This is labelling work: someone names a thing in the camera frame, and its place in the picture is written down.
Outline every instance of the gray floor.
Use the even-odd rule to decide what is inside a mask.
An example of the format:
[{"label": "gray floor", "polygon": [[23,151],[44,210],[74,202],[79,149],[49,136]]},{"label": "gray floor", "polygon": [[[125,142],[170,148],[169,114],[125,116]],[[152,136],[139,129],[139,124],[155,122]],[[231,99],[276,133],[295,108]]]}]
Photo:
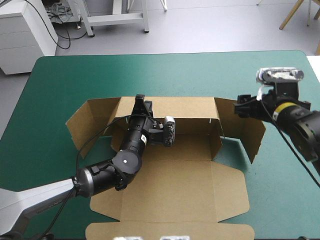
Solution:
[{"label": "gray floor", "polygon": [[[320,40],[320,21],[307,24],[308,1],[286,28],[278,28],[295,0],[167,0],[164,12],[159,0],[148,0],[150,33],[142,24],[95,27],[95,37],[72,41],[56,55],[162,54],[261,50],[301,50],[313,55]],[[87,0],[92,15],[112,8],[111,0]],[[139,10],[136,0],[133,10]],[[311,13],[318,10],[312,3]],[[84,28],[69,26],[71,36]],[[61,26],[57,27],[64,34]],[[66,46],[66,40],[60,40]],[[28,79],[28,74],[4,75],[0,71],[0,137]]]}]

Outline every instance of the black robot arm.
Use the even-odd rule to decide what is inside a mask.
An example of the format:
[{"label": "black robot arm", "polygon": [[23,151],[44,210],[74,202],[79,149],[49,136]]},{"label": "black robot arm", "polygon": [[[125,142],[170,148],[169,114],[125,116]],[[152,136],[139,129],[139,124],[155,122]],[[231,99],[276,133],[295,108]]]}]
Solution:
[{"label": "black robot arm", "polygon": [[267,94],[260,90],[254,97],[239,95],[234,112],[241,118],[273,123],[320,174],[320,112],[310,111],[309,102],[299,101],[298,82],[303,77],[301,70],[292,67],[260,69],[256,81],[272,89]]},{"label": "black robot arm", "polygon": [[153,118],[152,102],[144,95],[135,97],[129,126],[120,151],[111,160],[102,161],[79,170],[76,189],[79,195],[90,197],[115,188],[123,190],[135,178],[142,166],[147,143],[170,147],[175,139],[175,120],[166,116],[164,124]]}]

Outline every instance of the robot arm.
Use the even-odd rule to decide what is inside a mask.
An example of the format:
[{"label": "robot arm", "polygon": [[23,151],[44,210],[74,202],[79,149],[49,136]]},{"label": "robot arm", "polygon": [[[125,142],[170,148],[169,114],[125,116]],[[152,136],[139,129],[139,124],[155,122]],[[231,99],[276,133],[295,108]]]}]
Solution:
[{"label": "robot arm", "polygon": [[[298,82],[303,77],[301,70],[292,67],[260,69],[256,76],[262,84],[258,95],[239,95],[234,112],[241,118],[255,118],[279,127],[320,174],[320,112],[310,111],[309,102],[299,101]],[[263,94],[265,86],[273,89]]]},{"label": "robot arm", "polygon": [[120,151],[111,160],[79,169],[78,179],[70,178],[36,188],[14,192],[0,188],[0,240],[21,240],[29,219],[66,199],[91,197],[105,190],[125,189],[142,167],[147,143],[170,147],[175,140],[176,123],[167,116],[164,124],[153,118],[152,102],[144,95],[135,97],[129,127]]}]

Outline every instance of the green tabletop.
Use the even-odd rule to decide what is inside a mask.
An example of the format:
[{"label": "green tabletop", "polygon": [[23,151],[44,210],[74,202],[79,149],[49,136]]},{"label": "green tabletop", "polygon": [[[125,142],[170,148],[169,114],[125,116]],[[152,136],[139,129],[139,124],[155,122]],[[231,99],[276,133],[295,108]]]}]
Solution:
[{"label": "green tabletop", "polygon": [[[300,99],[320,109],[320,84],[300,51],[42,57],[0,141],[0,187],[20,191],[74,175],[76,149],[65,122],[87,99],[136,94],[236,99],[257,93],[261,67],[302,69]],[[108,137],[101,138],[81,165],[113,156],[109,145]],[[250,201],[248,213],[224,222],[248,224],[256,238],[320,237],[320,190],[272,125],[266,124],[252,165],[233,139],[223,140],[214,160],[244,172]],[[90,223],[114,221],[91,211],[89,202],[70,200],[52,229],[56,237],[84,238]],[[34,217],[26,237],[44,231],[56,211]]]}]

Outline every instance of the unfolded cardboard box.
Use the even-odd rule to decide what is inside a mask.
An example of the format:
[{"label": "unfolded cardboard box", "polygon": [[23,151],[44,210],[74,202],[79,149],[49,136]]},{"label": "unfolded cardboard box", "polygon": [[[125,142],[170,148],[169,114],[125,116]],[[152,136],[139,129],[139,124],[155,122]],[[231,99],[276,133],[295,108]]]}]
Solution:
[{"label": "unfolded cardboard box", "polygon": [[[261,121],[234,114],[234,100],[216,97],[145,97],[153,115],[173,116],[172,147],[148,145],[142,168],[123,191],[107,190],[91,198],[93,211],[120,222],[92,223],[88,240],[139,236],[190,236],[191,240],[253,240],[248,225],[218,223],[249,210],[244,174],[212,161],[221,136],[240,139],[252,162],[265,127]],[[132,112],[135,97],[90,99],[66,123],[75,146],[81,145],[113,119]],[[110,127],[111,146],[119,150],[125,120]],[[83,156],[92,147],[89,144]]]}]

